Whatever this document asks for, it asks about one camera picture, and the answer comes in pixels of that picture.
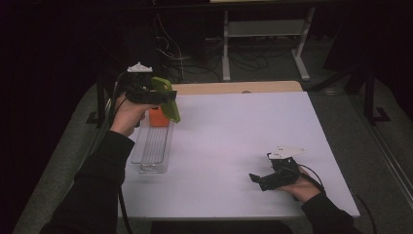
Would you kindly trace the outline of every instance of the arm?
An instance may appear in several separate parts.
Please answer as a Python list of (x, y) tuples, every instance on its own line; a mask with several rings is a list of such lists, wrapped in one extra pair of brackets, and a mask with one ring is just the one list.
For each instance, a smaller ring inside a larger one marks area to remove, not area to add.
[[(125, 97), (118, 98), (121, 103)], [(96, 152), (83, 164), (74, 184), (41, 233), (116, 233), (118, 187), (134, 142), (128, 138), (148, 104), (125, 100)]]
[(299, 177), (294, 184), (281, 187), (280, 190), (288, 192), (303, 203), (301, 209), (313, 225), (315, 234), (359, 234), (353, 227), (353, 218), (346, 212), (338, 209), (325, 195), (312, 183)]

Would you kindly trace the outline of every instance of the hand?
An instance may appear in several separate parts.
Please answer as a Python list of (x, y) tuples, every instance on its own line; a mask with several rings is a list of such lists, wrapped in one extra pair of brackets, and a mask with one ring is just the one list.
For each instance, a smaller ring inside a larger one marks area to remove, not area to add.
[(121, 95), (116, 100), (117, 112), (110, 131), (129, 137), (136, 124), (145, 117), (145, 111), (156, 107), (158, 105), (133, 103), (125, 97), (125, 94)]
[[(308, 174), (301, 167), (300, 172), (306, 175)], [(279, 190), (292, 194), (302, 203), (307, 202), (320, 193), (318, 188), (316, 188), (311, 182), (309, 182), (302, 176), (298, 177), (295, 183), (280, 187)]]

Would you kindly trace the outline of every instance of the orange block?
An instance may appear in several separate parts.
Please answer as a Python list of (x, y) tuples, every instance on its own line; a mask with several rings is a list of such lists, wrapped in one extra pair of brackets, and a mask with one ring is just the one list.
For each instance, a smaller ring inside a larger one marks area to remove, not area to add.
[(169, 119), (165, 117), (161, 107), (149, 109), (149, 124), (152, 127), (166, 127), (169, 125)]

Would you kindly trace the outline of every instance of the table surface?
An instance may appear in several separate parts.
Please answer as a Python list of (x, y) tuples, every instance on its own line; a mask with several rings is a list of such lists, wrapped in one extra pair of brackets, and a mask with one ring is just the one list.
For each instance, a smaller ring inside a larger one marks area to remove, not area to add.
[[(260, 82), (253, 83), (249, 90)], [(290, 195), (262, 192), (248, 176), (273, 173), (266, 154), (283, 144), (306, 148), (294, 157), (297, 163), (318, 173), (340, 209), (359, 216), (307, 93), (287, 86), (280, 92), (281, 86), (293, 83), (260, 84), (279, 84), (278, 93), (236, 94), (247, 83), (218, 86), (234, 94), (217, 94), (216, 87), (212, 95), (185, 96), (178, 91), (181, 122), (173, 128), (168, 171), (140, 174), (128, 162), (123, 185), (128, 215), (150, 220), (302, 217), (301, 204)], [(238, 88), (230, 91), (231, 86)], [(137, 136), (138, 130), (131, 138)]]

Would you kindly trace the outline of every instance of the black sleeve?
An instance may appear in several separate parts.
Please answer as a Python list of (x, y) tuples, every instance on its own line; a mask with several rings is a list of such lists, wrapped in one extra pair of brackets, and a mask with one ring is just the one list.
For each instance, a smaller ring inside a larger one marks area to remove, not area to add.
[(353, 218), (338, 209), (325, 194), (320, 193), (307, 201), (301, 209), (313, 225), (313, 233), (361, 233), (353, 227)]
[(108, 131), (41, 233), (116, 233), (118, 187), (134, 142)]

